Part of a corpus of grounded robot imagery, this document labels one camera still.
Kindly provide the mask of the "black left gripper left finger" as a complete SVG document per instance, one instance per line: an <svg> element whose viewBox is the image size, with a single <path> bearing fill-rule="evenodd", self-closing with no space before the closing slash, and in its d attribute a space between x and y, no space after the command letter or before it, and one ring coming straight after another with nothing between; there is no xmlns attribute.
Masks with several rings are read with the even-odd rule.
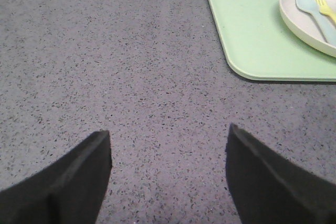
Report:
<svg viewBox="0 0 336 224"><path fill-rule="evenodd" d="M39 173L1 192L1 223L95 223L112 168L109 131L93 132Z"/></svg>

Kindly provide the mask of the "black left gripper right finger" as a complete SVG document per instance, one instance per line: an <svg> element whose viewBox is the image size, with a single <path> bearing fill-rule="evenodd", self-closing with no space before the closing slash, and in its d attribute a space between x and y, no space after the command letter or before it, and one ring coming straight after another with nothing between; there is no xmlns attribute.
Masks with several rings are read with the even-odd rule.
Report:
<svg viewBox="0 0 336 224"><path fill-rule="evenodd" d="M231 124L226 179L242 223L335 223L335 184Z"/></svg>

